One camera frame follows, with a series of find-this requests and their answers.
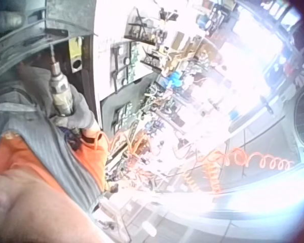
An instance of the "power drill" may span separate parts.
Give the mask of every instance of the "power drill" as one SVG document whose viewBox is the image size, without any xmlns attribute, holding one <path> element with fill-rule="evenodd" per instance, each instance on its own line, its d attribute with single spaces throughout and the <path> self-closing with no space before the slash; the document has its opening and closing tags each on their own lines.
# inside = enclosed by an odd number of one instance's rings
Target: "power drill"
<svg viewBox="0 0 304 243">
<path fill-rule="evenodd" d="M 50 90 L 55 108 L 60 116 L 69 116 L 73 113 L 73 98 L 67 77 L 61 72 L 60 63 L 55 60 L 53 46 L 51 45 L 51 79 Z M 76 135 L 80 134 L 78 128 L 72 129 Z"/>
</svg>

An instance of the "hand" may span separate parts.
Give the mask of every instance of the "hand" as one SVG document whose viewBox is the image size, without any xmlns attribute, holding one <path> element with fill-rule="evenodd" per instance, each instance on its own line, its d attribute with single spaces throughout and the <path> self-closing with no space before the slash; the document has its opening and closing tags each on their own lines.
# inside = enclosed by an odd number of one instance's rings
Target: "hand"
<svg viewBox="0 0 304 243">
<path fill-rule="evenodd" d="M 69 129 L 89 129 L 95 123 L 95 116 L 89 109 L 84 96 L 73 85 L 70 85 L 73 98 L 73 114 L 70 116 L 54 116 L 51 121 L 58 127 Z"/>
</svg>

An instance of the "drill bit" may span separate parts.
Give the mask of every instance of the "drill bit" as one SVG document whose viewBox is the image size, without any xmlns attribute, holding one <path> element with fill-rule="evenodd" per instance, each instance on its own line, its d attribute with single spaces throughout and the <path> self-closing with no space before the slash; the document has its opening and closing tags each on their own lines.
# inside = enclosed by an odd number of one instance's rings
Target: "drill bit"
<svg viewBox="0 0 304 243">
<path fill-rule="evenodd" d="M 51 49 L 51 59 L 52 59 L 52 62 L 56 63 L 53 45 L 50 45 L 50 49 Z"/>
</svg>

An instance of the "glove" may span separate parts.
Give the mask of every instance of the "glove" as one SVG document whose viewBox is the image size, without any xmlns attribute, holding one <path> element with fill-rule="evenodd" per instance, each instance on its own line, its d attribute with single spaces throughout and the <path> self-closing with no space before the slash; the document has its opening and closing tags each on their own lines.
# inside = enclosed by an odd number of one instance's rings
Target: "glove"
<svg viewBox="0 0 304 243">
<path fill-rule="evenodd" d="M 23 26 L 26 4 L 26 0 L 0 0 L 0 33 Z"/>
<path fill-rule="evenodd" d="M 89 129 L 95 121 L 95 116 L 89 109 L 84 96 L 73 85 L 70 85 L 70 89 L 73 97 L 73 114 L 70 116 L 57 115 L 52 117 L 51 121 L 58 127 L 71 130 L 74 128 Z"/>
</svg>

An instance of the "worker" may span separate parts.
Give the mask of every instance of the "worker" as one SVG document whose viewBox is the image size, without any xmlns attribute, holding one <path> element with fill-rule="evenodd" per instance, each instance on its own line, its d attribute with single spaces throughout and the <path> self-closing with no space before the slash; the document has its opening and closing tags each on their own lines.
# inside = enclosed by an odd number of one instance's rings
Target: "worker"
<svg viewBox="0 0 304 243">
<path fill-rule="evenodd" d="M 16 70 L 20 78 L 0 78 L 0 242 L 101 242 L 91 213 L 104 191 L 108 143 L 94 114 L 71 86 L 73 115 L 58 116 L 51 73 Z M 59 127 L 82 130 L 75 151 Z"/>
</svg>

